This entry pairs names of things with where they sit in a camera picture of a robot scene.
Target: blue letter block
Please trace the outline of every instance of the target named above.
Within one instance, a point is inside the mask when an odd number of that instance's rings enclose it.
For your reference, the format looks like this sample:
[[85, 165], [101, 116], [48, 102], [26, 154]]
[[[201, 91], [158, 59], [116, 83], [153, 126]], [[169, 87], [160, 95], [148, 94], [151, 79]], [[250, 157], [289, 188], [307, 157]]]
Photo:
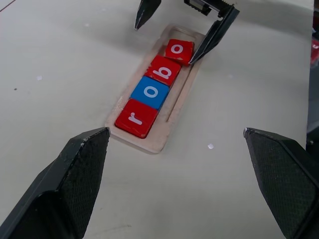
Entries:
[[159, 110], [168, 95], [169, 87], [143, 76], [134, 91], [131, 98]]

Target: white table surface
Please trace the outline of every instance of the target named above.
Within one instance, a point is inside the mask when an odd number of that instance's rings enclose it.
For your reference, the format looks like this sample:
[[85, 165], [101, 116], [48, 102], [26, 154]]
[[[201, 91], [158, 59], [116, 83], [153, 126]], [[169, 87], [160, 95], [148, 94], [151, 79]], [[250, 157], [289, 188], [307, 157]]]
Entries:
[[[284, 238], [243, 129], [305, 145], [313, 3], [230, 3], [240, 15], [205, 57], [162, 153], [110, 140], [86, 239]], [[136, 32], [138, 5], [17, 0], [0, 13], [0, 222], [69, 138], [104, 125], [169, 23], [205, 33], [216, 19], [164, 0]]]

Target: white letter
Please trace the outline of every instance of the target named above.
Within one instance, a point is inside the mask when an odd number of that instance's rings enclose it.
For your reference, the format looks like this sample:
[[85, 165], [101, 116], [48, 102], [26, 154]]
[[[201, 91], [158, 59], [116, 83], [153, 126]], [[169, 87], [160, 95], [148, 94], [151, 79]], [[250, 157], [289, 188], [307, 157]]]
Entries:
[[166, 67], [161, 67], [159, 68], [159, 71], [153, 71], [153, 73], [159, 75], [159, 76], [162, 76], [163, 78], [165, 79], [168, 79], [170, 76], [171, 76], [171, 71], [169, 68], [166, 68]]
[[[148, 90], [152, 90], [152, 91], [154, 91], [154, 94], [149, 94], [148, 93]], [[155, 88], [155, 87], [153, 87], [153, 86], [147, 86], [145, 89], [144, 89], [144, 94], [147, 96], [147, 97], [150, 97], [150, 98], [154, 98], [154, 97], [156, 97], [157, 95], [158, 95], [158, 93], [159, 93], [159, 91]]]
[[137, 123], [138, 125], [142, 124], [142, 121], [140, 121], [137, 118], [135, 118], [135, 113], [134, 112], [131, 113], [131, 116], [129, 117], [129, 120], [134, 122], [134, 123]]
[[183, 47], [181, 45], [174, 45], [171, 47], [170, 50], [172, 51], [172, 53], [179, 54], [183, 51]]

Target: red object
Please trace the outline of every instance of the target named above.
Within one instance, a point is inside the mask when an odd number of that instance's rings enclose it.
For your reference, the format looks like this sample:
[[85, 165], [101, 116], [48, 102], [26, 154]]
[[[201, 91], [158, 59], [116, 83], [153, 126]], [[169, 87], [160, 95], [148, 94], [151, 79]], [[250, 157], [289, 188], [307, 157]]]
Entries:
[[319, 59], [319, 41], [316, 39], [312, 39], [311, 42], [311, 61], [310, 63], [312, 65], [316, 65], [318, 63]]
[[139, 138], [146, 138], [157, 114], [158, 111], [152, 107], [130, 99], [116, 119], [115, 126]]
[[170, 87], [180, 69], [181, 65], [178, 63], [157, 55], [144, 75]]
[[165, 50], [165, 57], [188, 66], [193, 55], [194, 42], [171, 39]]

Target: table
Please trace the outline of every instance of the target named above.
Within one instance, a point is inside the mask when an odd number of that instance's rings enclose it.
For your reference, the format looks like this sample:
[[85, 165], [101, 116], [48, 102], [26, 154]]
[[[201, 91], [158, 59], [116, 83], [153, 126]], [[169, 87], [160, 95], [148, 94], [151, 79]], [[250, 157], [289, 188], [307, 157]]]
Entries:
[[[230, 3], [240, 15], [205, 57], [162, 153], [110, 140], [86, 239], [284, 238], [242, 132], [305, 146], [313, 2]], [[136, 32], [138, 5], [17, 0], [0, 13], [1, 222], [69, 138], [104, 125], [169, 23], [205, 33], [216, 20], [167, 0]]]

